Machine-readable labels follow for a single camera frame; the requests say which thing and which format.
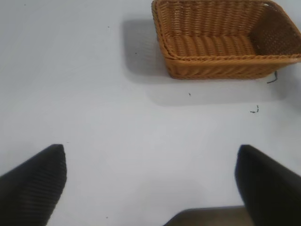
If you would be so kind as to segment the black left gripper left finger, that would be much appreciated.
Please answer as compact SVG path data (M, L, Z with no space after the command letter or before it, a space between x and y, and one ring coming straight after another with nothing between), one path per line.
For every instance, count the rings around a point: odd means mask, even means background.
M45 226L64 190L64 147L53 144L0 177L0 224Z

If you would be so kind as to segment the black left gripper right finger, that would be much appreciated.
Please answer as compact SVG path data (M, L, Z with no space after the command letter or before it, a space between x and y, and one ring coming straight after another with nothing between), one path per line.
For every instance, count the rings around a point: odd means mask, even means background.
M251 145L239 148L235 180L256 226L301 224L301 177Z

